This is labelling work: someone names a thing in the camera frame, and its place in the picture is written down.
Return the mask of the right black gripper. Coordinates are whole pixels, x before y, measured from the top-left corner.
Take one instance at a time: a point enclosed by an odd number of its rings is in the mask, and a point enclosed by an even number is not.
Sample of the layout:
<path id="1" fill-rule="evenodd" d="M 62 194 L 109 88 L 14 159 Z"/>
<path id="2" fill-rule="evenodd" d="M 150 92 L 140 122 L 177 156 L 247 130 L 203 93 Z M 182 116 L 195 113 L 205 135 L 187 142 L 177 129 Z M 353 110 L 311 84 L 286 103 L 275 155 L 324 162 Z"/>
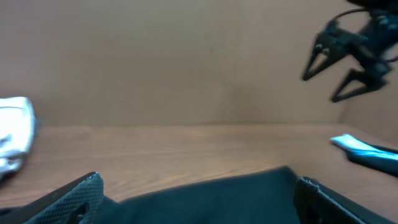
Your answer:
<path id="1" fill-rule="evenodd" d="M 355 12 L 367 12 L 368 23 L 355 33 L 340 28 L 338 19 Z M 396 10 L 353 9 L 343 12 L 328 21 L 325 28 L 317 34 L 302 80 L 308 81 L 351 55 L 364 71 L 350 70 L 330 100 L 337 103 L 378 91 L 387 84 L 383 76 L 391 71 L 389 64 L 397 60 L 384 58 L 384 53 L 396 43 Z"/>

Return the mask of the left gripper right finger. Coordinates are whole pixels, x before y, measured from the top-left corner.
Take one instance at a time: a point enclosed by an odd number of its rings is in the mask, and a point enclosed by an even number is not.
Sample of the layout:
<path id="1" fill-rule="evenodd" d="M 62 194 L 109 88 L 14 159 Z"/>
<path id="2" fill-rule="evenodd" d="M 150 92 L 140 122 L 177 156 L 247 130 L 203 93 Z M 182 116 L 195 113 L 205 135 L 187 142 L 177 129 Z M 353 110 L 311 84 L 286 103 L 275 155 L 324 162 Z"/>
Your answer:
<path id="1" fill-rule="evenodd" d="M 298 179 L 294 206 L 300 223 L 393 224 L 309 177 Z"/>

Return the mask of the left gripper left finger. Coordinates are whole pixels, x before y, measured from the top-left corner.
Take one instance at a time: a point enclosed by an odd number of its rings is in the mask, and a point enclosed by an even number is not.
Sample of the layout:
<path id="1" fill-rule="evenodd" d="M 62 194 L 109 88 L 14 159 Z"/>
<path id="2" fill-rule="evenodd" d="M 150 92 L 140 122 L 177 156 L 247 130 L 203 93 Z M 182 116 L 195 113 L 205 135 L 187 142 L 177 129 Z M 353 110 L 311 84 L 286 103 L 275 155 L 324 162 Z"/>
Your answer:
<path id="1" fill-rule="evenodd" d="M 1 217 L 1 224 L 89 224 L 103 201 L 104 183 L 90 172 L 38 200 Z"/>

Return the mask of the black t-shirt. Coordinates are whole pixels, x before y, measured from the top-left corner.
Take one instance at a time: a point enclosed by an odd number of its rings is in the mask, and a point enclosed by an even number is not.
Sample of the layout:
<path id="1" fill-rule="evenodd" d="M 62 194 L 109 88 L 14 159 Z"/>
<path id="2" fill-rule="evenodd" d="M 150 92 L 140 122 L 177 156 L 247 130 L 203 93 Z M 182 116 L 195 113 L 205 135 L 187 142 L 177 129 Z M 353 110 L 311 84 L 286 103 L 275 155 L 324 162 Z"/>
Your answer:
<path id="1" fill-rule="evenodd" d="M 288 167 L 152 192 L 115 203 L 105 199 L 96 223 L 298 223 L 297 176 Z"/>

